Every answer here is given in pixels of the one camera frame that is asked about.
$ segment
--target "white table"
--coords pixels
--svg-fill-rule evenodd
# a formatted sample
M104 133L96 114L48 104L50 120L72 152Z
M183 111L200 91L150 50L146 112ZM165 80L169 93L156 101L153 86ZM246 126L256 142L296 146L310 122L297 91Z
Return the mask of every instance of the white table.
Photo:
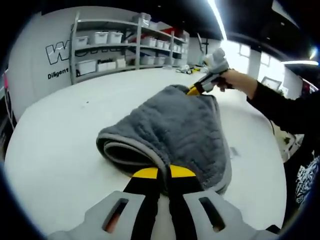
M18 202L44 234L79 225L86 210L129 178L97 150L98 132L170 84L191 85L203 73L145 69L107 75L59 90L29 107L12 135L5 173ZM239 153L224 198L256 229L282 226L286 180L268 120L243 93L213 90L223 131Z

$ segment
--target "person's hand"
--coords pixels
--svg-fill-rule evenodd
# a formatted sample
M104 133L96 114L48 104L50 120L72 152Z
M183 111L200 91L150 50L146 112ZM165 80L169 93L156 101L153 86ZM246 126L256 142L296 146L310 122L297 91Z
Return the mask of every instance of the person's hand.
M233 88L244 92L250 99L254 98L258 86L257 80L233 69L224 72L221 77L225 78L226 83L231 84ZM227 88L223 83L217 86L222 92Z

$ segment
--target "black sleeve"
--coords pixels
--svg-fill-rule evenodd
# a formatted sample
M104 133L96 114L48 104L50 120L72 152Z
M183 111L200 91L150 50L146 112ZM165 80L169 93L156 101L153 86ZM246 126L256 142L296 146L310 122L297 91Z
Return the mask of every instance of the black sleeve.
M291 100L258 83L253 99L247 101L283 131L320 133L320 91Z

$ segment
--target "gray gripper housing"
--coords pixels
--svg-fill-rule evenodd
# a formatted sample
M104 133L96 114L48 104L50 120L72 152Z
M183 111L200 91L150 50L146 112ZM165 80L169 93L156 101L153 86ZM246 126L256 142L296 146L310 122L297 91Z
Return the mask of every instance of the gray gripper housing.
M183 195L193 218L197 240L273 240L279 236L266 230L255 230L243 222L236 207L213 190ZM79 226L69 231L56 231L48 240L130 240L144 195L114 191L90 208ZM116 228L104 231L120 203L126 203ZM215 229L219 219L220 229Z

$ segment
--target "gray towel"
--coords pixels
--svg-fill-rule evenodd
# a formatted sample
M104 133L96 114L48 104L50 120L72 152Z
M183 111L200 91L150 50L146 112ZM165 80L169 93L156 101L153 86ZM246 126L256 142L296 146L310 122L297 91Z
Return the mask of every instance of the gray towel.
M220 193L231 181L229 147L212 95L188 96L167 86L96 139L100 153L130 174L173 164L193 171L205 189Z

